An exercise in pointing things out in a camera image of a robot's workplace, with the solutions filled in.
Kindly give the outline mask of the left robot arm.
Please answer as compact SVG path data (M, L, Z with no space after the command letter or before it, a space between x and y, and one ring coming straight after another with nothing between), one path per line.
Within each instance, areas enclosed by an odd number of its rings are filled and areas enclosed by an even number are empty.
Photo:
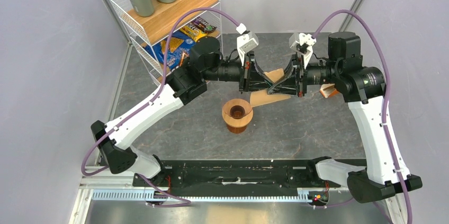
M161 118L190 103L207 91L208 81L237 82L240 92L269 88L273 81L257 66L253 50L258 37L246 32L237 38L239 56L223 58L220 42L202 37L190 55L174 69L160 86L127 113L103 123L96 121L91 130L96 144L112 174L134 171L146 176L153 186L165 182L166 172L155 157L139 156L131 145Z

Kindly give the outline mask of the brown paper coffee filter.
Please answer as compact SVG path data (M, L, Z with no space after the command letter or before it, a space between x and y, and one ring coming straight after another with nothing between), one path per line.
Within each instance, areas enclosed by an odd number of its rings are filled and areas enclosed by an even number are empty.
M265 72L265 75L272 81L280 79L284 76L284 70L282 68ZM285 94L267 94L267 90L260 90L257 92L252 92L250 95L249 103L252 107L262 106L266 104L271 104L274 102L284 101L290 99L290 95Z

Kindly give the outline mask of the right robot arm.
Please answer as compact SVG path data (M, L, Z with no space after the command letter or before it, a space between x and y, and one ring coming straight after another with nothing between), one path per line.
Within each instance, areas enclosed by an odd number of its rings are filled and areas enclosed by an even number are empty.
M315 158L309 161L307 182L311 186L320 186L326 180L339 184L348 188L359 203L420 189L422 179L409 171L388 128L385 76L378 68L363 65L359 36L354 32L330 34L328 56L318 63L310 61L315 43L306 33L290 37L294 55L283 77L269 87L268 93L302 97L310 85L334 85L356 121L366 165L345 164L326 156Z

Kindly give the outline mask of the wooden ring dripper holder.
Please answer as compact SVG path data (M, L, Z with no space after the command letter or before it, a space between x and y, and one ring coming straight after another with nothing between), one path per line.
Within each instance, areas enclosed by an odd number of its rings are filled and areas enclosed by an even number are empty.
M240 116L233 115L232 109L237 107ZM222 118L225 123L234 128L243 128L253 119L254 111L250 103L241 98L234 98L222 106Z

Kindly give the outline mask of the clear glass dripper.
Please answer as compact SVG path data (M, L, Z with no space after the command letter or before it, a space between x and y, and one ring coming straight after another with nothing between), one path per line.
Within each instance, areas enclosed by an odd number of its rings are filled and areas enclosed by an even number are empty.
M242 119L252 112L250 103L241 98L233 98L223 105L223 112L235 119Z

